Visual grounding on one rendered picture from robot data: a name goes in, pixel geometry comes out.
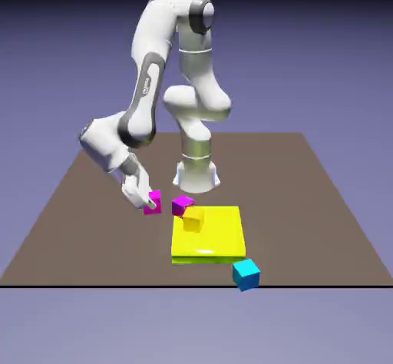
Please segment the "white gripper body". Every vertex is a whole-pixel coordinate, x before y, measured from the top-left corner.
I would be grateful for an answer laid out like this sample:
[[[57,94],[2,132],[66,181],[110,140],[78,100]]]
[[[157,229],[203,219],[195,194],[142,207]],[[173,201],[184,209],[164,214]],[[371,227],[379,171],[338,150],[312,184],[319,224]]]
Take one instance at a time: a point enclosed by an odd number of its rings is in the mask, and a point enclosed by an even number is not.
[[[124,196],[137,208],[141,209],[150,203],[151,192],[149,176],[143,167],[133,175],[125,175],[121,184]]]

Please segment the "small magenta cube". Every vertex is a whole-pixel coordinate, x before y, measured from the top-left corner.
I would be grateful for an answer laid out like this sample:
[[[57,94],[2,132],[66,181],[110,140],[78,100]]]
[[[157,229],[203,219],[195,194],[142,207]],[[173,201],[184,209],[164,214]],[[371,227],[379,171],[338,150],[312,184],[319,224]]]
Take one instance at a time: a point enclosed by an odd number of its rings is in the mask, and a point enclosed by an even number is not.
[[[161,214],[161,193],[159,190],[152,190],[149,193],[149,199],[153,200],[157,204],[156,210],[150,210],[148,207],[144,207],[145,215]]]

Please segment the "small purple cube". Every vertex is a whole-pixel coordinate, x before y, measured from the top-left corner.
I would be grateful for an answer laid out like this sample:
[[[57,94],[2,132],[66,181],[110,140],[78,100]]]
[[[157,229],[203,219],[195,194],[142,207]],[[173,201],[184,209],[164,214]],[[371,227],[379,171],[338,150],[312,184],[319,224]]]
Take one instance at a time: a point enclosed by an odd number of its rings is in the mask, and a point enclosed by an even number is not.
[[[172,214],[177,217],[182,217],[185,210],[188,207],[192,207],[195,204],[195,200],[186,196],[181,195],[172,199]]]

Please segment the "small yellow cube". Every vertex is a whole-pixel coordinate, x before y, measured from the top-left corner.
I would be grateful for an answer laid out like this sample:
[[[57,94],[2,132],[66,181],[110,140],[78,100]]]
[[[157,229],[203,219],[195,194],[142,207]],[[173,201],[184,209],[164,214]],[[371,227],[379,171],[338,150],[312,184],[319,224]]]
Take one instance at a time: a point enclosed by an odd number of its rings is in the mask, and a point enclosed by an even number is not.
[[[204,216],[205,213],[202,207],[188,207],[182,216],[183,229],[189,232],[200,232]]]

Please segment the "small cyan cube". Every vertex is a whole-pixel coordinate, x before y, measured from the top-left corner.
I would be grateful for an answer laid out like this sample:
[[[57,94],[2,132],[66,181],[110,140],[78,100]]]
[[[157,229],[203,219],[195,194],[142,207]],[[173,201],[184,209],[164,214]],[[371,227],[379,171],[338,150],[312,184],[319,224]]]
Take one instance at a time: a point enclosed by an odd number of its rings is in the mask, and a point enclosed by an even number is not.
[[[233,264],[233,282],[240,291],[251,290],[259,286],[260,270],[251,260],[241,260]]]

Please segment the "large yellow box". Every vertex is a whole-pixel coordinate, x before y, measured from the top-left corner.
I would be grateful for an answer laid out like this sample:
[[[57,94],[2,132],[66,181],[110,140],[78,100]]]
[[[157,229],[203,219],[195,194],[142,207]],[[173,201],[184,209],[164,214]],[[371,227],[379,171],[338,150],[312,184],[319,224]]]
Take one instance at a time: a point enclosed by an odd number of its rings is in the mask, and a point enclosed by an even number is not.
[[[182,217],[174,217],[171,258],[173,263],[234,263],[246,258],[246,245],[238,207],[195,206],[204,209],[200,232],[183,229]]]

